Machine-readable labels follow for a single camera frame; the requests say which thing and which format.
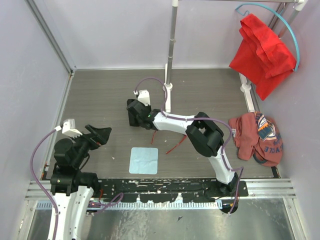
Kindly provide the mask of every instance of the light blue cloth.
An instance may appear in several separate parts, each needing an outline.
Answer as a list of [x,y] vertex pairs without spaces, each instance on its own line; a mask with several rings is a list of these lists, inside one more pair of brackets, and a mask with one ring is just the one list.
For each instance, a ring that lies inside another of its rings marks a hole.
[[158,148],[133,147],[131,149],[129,173],[157,174]]

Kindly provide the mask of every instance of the gray floor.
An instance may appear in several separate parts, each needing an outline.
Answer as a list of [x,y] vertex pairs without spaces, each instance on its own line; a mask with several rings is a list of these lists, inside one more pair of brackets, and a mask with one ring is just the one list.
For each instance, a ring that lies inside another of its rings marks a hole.
[[[166,155],[183,137],[181,134],[159,131],[153,145],[153,131],[130,127],[126,110],[127,99],[134,98],[133,89],[145,77],[164,79],[164,71],[152,70],[78,70],[72,81],[62,119],[73,118],[76,127],[85,131],[85,125],[97,128],[111,127],[109,142],[90,153],[91,158],[84,172],[97,173],[99,178],[192,178],[214,177],[209,161],[200,156],[189,140]],[[212,118],[228,122],[247,112],[243,93],[240,91],[238,73],[231,69],[175,69],[172,75],[172,113],[196,115],[205,112]],[[144,83],[148,89],[152,108],[160,108],[164,92],[154,80]],[[227,128],[221,126],[227,139]],[[129,173],[130,154],[133,147],[158,148],[156,175]],[[244,166],[243,177],[272,177],[270,167],[259,165],[253,159],[237,158],[237,148],[230,141],[226,154],[233,168]],[[48,177],[52,174],[54,158]]]
[[[36,210],[28,240],[47,239],[51,210]],[[220,210],[107,210],[84,219],[88,240],[294,240],[282,199],[241,199]]]

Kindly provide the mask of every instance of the red wire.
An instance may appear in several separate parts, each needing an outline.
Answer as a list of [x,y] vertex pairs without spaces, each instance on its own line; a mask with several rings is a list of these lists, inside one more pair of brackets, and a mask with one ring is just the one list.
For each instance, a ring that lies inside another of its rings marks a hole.
[[103,194],[104,194],[104,190],[103,189],[100,189],[100,197],[99,197],[99,201],[100,201],[100,199],[102,198],[102,196],[103,196]]
[[187,135],[184,135],[181,141],[177,145],[175,145],[173,148],[171,148],[169,151],[167,151],[165,154],[169,154],[170,152],[172,152],[172,150],[178,147],[186,138],[187,138]]
[[151,144],[154,143],[154,139],[155,139],[155,135],[156,135],[157,131],[154,131],[153,135],[152,135],[152,139],[151,139]]

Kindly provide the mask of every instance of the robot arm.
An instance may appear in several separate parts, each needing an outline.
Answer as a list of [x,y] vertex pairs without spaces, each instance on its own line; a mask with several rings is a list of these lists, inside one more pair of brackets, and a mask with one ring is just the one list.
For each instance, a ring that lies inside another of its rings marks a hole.
[[[54,145],[53,175],[50,179],[51,193],[58,206],[59,216],[56,240],[80,240],[81,230],[90,198],[101,189],[95,173],[81,172],[80,166],[88,152],[105,145],[111,128],[95,128],[86,125],[83,134],[75,129],[74,119],[63,123],[62,133],[70,138]],[[48,240],[53,239],[56,213],[52,208]]]
[[[211,120],[177,120],[164,116],[159,109],[151,109],[149,104],[140,102],[139,97],[127,101],[129,125],[143,127],[147,130],[167,130],[187,135],[195,150],[204,157],[207,157],[212,165],[219,188],[223,194],[230,195],[236,189],[238,175],[231,171],[231,166],[226,155],[222,156],[224,144],[222,130]],[[208,118],[203,112],[197,115],[181,116],[167,113],[167,116],[179,119]]]

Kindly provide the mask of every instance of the red shirt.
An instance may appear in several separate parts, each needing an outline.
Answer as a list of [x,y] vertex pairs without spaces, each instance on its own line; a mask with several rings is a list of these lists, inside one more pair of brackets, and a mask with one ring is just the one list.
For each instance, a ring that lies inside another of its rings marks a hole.
[[239,148],[240,159],[248,161],[253,156],[264,166],[273,167],[279,164],[283,154],[283,142],[271,117],[265,117],[261,112],[248,112],[241,117],[230,119],[229,125],[234,143]]

